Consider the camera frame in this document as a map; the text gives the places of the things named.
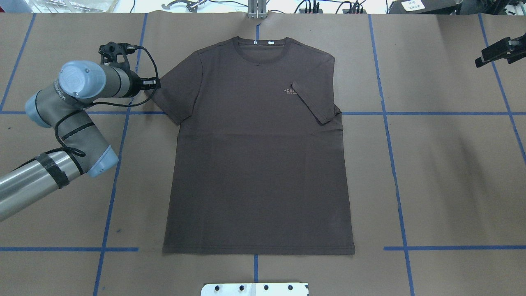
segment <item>shirt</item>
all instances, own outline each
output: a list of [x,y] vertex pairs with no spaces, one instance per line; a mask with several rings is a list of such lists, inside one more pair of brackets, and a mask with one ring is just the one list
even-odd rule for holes
[[180,124],[164,253],[354,254],[334,63],[237,36],[161,78]]

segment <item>robotic arm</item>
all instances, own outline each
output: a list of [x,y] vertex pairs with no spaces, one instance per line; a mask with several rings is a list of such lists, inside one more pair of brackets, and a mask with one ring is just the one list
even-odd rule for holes
[[[148,54],[156,77],[141,78],[130,70],[127,54],[137,49]],[[29,118],[39,126],[54,127],[62,147],[0,177],[0,222],[84,173],[96,177],[117,164],[117,155],[85,110],[97,104],[144,104],[160,88],[159,75],[150,53],[142,46],[109,42],[100,46],[99,54],[100,65],[91,61],[64,64],[58,79],[27,101]],[[125,61],[118,63],[118,55]],[[153,91],[138,104],[94,103],[100,97],[133,97],[141,90]]]

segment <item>blue joint cover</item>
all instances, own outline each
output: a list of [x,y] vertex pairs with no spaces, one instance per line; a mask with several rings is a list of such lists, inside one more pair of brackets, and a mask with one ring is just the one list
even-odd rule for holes
[[70,61],[60,69],[58,83],[74,98],[91,98],[106,86],[106,74],[92,61]]
[[114,165],[119,162],[119,158],[112,149],[112,146],[108,146],[106,151],[100,156],[97,162],[88,171],[90,177],[96,177],[105,171],[111,169]]
[[51,127],[51,125],[45,123],[42,120],[42,117],[40,117],[40,114],[38,113],[36,109],[36,96],[38,93],[34,94],[29,100],[26,102],[26,114],[29,116],[29,118],[34,121],[36,124],[38,124],[41,127]]

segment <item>neckline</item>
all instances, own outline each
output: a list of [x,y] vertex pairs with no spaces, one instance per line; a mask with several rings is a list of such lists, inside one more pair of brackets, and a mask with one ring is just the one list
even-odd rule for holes
[[[251,64],[256,64],[256,65],[264,65],[264,64],[273,64],[279,60],[281,60],[283,57],[285,57],[285,55],[287,54],[289,48],[290,48],[290,38],[289,37],[285,37],[283,39],[279,39],[279,40],[256,40],[257,41],[257,44],[254,44],[254,39],[244,39],[244,38],[241,38],[239,36],[236,36],[234,38],[232,38],[232,43],[234,45],[234,48],[236,50],[236,52],[239,54],[239,56],[241,56],[241,58],[243,58],[245,61],[251,63]],[[254,46],[274,46],[274,45],[284,45],[285,47],[281,50],[281,53],[276,56],[276,57],[273,57],[269,60],[266,60],[266,61],[258,61],[258,60],[255,60],[253,58],[251,58],[249,55],[247,55],[242,49],[241,47],[239,46],[239,44],[246,44],[246,45],[254,45]]]

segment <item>shirt sleeve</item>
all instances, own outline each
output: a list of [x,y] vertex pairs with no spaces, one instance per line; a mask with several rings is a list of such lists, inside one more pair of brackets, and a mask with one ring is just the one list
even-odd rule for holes
[[323,62],[305,71],[292,83],[292,88],[321,124],[340,113],[334,105],[334,61],[335,58],[328,55]]
[[179,125],[194,111],[202,78],[203,65],[194,52],[160,79],[152,100]]

